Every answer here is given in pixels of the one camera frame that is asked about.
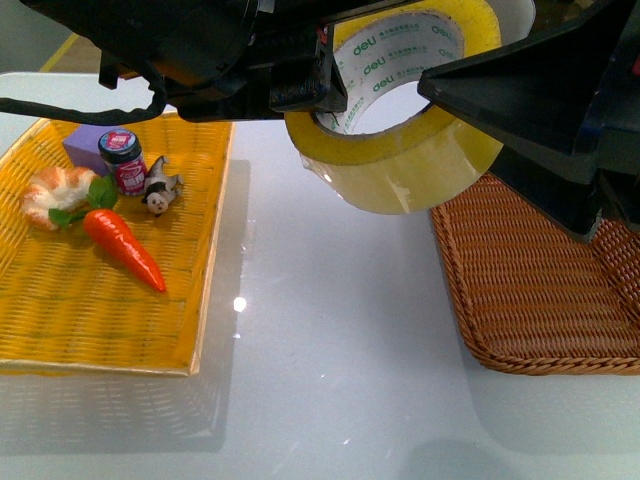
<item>white table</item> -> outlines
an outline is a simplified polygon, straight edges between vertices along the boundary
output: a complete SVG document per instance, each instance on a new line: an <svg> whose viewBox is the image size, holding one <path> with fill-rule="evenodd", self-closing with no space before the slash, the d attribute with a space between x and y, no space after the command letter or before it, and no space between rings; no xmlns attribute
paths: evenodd
<svg viewBox="0 0 640 480"><path fill-rule="evenodd" d="M82 75L4 75L0 93L148 100ZM32 122L0 115L0 150ZM282 122L237 125L212 291L198 376L0 377L0 478L640 478L639 378L480 367L428 214L344 203Z"/></svg>

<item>packing tape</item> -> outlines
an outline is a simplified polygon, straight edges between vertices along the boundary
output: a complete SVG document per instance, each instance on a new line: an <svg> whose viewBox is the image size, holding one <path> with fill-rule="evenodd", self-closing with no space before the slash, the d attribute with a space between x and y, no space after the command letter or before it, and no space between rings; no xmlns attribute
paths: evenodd
<svg viewBox="0 0 640 480"><path fill-rule="evenodd" d="M382 132L350 133L373 102L423 70L500 44L498 19L484 0L424 0L338 24L346 112L285 115L305 167L375 213L409 213L458 195L487 171L499 142L436 106Z"/></svg>

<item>jar lid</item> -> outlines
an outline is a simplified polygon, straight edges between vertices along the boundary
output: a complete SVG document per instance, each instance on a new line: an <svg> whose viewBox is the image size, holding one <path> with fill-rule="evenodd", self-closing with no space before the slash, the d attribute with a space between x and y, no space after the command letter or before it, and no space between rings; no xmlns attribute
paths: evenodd
<svg viewBox="0 0 640 480"><path fill-rule="evenodd" d="M124 128L110 130L98 140L100 155L109 163L125 163L142 153L140 141L135 133Z"/></svg>

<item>orange carrot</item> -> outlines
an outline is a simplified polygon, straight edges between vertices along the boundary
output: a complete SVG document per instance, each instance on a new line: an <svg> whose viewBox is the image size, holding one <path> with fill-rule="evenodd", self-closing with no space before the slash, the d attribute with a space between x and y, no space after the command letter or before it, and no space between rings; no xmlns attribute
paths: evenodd
<svg viewBox="0 0 640 480"><path fill-rule="evenodd" d="M125 221L113 210L91 210L82 221L84 230L131 273L159 292L167 290L162 272Z"/></svg>

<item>purple foam block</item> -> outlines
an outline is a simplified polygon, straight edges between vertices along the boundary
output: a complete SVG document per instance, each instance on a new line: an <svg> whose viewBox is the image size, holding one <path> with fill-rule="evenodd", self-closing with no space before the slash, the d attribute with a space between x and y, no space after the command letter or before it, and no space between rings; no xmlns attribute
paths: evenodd
<svg viewBox="0 0 640 480"><path fill-rule="evenodd" d="M64 139L62 145L67 155L76 167L87 167L100 176L109 173L109 169L102 160L98 150L100 137L118 127L97 127L95 125L80 125Z"/></svg>

